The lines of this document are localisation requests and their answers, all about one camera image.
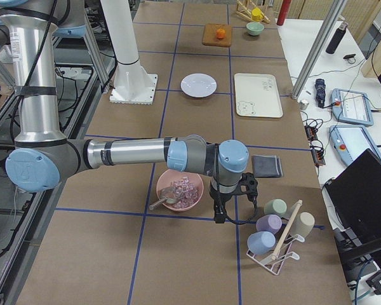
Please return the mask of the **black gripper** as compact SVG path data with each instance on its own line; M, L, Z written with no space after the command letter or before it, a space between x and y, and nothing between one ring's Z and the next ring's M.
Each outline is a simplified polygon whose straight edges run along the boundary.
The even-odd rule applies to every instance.
M210 182L210 197L213 199L214 216L227 216L225 204L233 196L246 195L248 201L253 204L253 216L258 215L257 198L258 198L258 182L254 175L250 172L242 173L240 180L235 185L234 190L224 193L225 187L217 184L215 179Z

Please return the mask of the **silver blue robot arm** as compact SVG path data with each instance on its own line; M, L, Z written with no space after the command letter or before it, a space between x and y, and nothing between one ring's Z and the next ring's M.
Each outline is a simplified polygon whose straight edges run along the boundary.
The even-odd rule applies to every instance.
M60 129L53 35L86 32L82 1L0 1L15 73L20 133L5 170L20 189L36 193L102 165L159 163L179 172L209 176L214 220L229 220L225 204L233 196L257 203L258 183L246 172L249 153L237 140L207 143L198 135L99 142L69 140Z

